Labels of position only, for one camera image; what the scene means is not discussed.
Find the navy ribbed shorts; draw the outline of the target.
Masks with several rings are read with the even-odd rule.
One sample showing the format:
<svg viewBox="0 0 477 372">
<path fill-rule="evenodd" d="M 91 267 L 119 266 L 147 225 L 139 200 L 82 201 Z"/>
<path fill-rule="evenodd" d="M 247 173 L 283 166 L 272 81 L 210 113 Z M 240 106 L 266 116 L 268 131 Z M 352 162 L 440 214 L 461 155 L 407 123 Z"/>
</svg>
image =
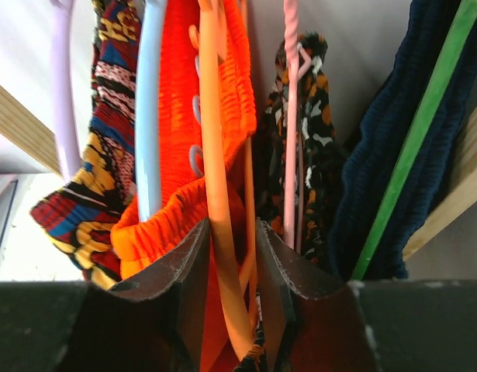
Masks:
<svg viewBox="0 0 477 372">
<path fill-rule="evenodd" d="M 342 170 L 343 196 L 328 239 L 330 269 L 344 280 L 351 277 L 365 244 L 458 6 L 456 1 L 411 3 L 408 29 L 392 73 L 361 121 L 361 139 Z M 407 277 L 403 248 L 424 224 L 441 191 L 476 76 L 477 18 L 366 279 Z"/>
</svg>

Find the orange hanger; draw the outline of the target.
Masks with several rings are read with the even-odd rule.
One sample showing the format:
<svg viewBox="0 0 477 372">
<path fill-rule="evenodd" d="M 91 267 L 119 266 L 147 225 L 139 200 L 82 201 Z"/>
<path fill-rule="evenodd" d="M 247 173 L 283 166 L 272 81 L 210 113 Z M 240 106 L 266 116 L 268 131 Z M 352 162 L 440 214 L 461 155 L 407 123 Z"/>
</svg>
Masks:
<svg viewBox="0 0 477 372">
<path fill-rule="evenodd" d="M 250 248 L 242 268 L 237 267 L 230 219 L 226 168 L 219 100 L 219 63 L 226 58 L 226 16 L 218 1 L 199 2 L 199 30 L 191 30 L 191 40 L 199 50 L 199 91 L 202 150 L 205 168 L 206 199 L 219 282 L 219 293 L 226 329 L 239 360 L 254 348 L 257 309 L 244 294 L 251 282 L 254 248 Z"/>
</svg>

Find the lilac hanger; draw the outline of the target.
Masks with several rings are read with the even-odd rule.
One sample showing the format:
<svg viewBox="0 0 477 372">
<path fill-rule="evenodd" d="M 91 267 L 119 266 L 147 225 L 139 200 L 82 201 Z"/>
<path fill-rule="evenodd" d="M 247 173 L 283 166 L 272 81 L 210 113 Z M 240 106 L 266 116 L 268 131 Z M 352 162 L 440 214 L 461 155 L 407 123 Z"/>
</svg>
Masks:
<svg viewBox="0 0 477 372">
<path fill-rule="evenodd" d="M 81 166 L 71 86 L 71 18 L 73 1 L 52 1 L 54 28 L 51 37 L 51 98 L 54 134 L 60 173 L 69 182 Z"/>
</svg>

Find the pink hanger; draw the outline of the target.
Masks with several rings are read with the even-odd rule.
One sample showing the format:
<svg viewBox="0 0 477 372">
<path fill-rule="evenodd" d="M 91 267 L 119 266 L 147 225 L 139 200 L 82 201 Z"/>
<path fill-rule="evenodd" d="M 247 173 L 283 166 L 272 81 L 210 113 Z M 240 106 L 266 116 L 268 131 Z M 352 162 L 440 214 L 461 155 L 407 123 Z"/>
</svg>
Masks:
<svg viewBox="0 0 477 372">
<path fill-rule="evenodd" d="M 287 135 L 285 148 L 284 242 L 290 248 L 295 243 L 295 176 L 296 176 L 296 126 L 298 81 L 309 70 L 311 58 L 298 40 L 298 5 L 296 0 L 285 0 L 285 56 L 288 64 L 289 95 L 287 110 Z"/>
</svg>

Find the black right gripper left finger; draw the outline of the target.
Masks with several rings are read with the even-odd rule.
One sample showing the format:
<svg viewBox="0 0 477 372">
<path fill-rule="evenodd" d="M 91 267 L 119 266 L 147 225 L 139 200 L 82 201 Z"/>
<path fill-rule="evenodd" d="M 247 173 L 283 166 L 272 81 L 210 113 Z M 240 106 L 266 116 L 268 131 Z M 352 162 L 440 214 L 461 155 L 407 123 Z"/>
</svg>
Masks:
<svg viewBox="0 0 477 372">
<path fill-rule="evenodd" d="M 109 291 L 90 287 L 65 371 L 197 371 L 209 276 L 209 220 Z"/>
</svg>

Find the light blue hanger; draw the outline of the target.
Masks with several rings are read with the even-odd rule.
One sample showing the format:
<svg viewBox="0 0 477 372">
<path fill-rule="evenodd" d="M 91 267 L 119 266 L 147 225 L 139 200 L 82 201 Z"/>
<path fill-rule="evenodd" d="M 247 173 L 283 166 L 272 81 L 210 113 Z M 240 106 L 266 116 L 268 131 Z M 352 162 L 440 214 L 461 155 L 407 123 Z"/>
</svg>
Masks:
<svg viewBox="0 0 477 372">
<path fill-rule="evenodd" d="M 149 220 L 163 205 L 159 140 L 161 48 L 166 11 L 174 3 L 146 1 L 137 7 L 143 16 L 135 99 L 135 171 L 141 222 Z"/>
</svg>

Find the comic print shorts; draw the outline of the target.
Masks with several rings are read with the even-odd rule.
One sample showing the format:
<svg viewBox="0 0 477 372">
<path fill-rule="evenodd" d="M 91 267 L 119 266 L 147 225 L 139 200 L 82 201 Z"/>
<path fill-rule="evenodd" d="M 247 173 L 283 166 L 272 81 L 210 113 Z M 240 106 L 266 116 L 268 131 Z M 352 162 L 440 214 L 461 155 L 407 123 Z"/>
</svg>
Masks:
<svg viewBox="0 0 477 372">
<path fill-rule="evenodd" d="M 30 215 L 52 244 L 103 289 L 120 282 L 111 229 L 135 193 L 134 121 L 140 19 L 132 1 L 94 1 L 92 117 L 78 172 Z"/>
</svg>

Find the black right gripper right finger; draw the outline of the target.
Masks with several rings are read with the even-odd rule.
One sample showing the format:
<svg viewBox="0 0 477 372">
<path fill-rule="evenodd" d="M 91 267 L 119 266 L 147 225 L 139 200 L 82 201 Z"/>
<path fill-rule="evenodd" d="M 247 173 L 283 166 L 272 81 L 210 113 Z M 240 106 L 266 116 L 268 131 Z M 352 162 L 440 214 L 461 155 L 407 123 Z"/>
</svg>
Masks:
<svg viewBox="0 0 477 372">
<path fill-rule="evenodd" d="M 256 221 L 258 290 L 270 371 L 375 371 L 353 291 Z"/>
</svg>

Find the camouflage print shorts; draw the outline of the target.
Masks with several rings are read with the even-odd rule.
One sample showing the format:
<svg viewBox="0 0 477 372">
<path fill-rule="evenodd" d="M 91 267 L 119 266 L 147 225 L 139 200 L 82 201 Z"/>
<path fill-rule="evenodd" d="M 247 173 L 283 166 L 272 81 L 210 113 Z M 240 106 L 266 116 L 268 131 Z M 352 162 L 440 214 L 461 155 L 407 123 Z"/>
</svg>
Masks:
<svg viewBox="0 0 477 372">
<path fill-rule="evenodd" d="M 300 253 L 321 270 L 331 273 L 327 240 L 343 191 L 341 170 L 346 160 L 335 143 L 329 84 L 322 67 L 327 41 L 318 33 L 299 36 L 299 46 L 310 57 L 297 83 L 295 208 Z M 258 218 L 279 236 L 284 234 L 285 147 L 289 73 L 285 48 L 275 56 L 276 78 L 264 114 L 252 137 L 254 198 Z"/>
</svg>

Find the wooden clothes rack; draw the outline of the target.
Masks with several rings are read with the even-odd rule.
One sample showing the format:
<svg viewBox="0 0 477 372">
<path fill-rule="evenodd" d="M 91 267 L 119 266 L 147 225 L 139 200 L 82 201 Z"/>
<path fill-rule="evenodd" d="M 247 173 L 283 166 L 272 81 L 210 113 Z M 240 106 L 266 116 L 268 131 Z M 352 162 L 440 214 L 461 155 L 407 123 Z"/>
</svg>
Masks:
<svg viewBox="0 0 477 372">
<path fill-rule="evenodd" d="M 54 134 L 0 85 L 0 135 L 55 174 L 60 173 Z M 409 239 L 408 260 L 477 202 L 477 106 L 458 137 L 447 196 Z"/>
</svg>

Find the orange shorts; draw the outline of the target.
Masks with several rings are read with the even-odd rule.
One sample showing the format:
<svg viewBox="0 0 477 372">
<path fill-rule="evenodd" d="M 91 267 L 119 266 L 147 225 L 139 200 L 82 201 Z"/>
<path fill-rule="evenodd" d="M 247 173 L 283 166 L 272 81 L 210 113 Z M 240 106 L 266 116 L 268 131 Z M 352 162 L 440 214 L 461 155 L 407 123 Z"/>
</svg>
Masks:
<svg viewBox="0 0 477 372">
<path fill-rule="evenodd" d="M 162 209 L 146 222 L 130 204 L 111 231 L 120 259 L 122 278 L 129 278 L 174 249 L 194 225 L 208 218 L 199 91 L 199 50 L 191 40 L 198 31 L 199 1 L 174 1 L 166 11 L 161 51 L 159 140 Z M 254 248 L 254 224 L 248 200 L 240 196 L 247 186 L 243 165 L 247 141 L 257 127 L 251 84 L 249 40 L 239 5 L 219 2 L 226 16 L 226 58 L 219 63 L 219 100 L 230 219 L 237 267 L 242 268 Z M 213 255 L 202 344 L 201 368 L 221 371 L 223 348 L 230 343 L 223 316 Z M 256 288 L 256 258 L 245 293 Z M 254 348 L 240 360 L 239 370 L 264 368 L 264 348 L 255 331 Z"/>
</svg>

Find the green hanger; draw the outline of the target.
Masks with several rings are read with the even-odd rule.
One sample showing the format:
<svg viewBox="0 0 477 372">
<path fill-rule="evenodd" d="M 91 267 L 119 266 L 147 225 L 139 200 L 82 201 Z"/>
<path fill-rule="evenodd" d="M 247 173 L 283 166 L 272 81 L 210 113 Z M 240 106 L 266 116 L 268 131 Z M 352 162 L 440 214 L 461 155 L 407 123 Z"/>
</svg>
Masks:
<svg viewBox="0 0 477 372">
<path fill-rule="evenodd" d="M 348 280 L 367 280 L 365 272 L 385 232 L 413 163 L 447 89 L 448 82 L 454 73 L 465 41 L 477 18 L 477 1 L 456 2 L 459 6 L 455 17 L 449 27 L 428 85 L 414 114 L 372 227 Z"/>
</svg>

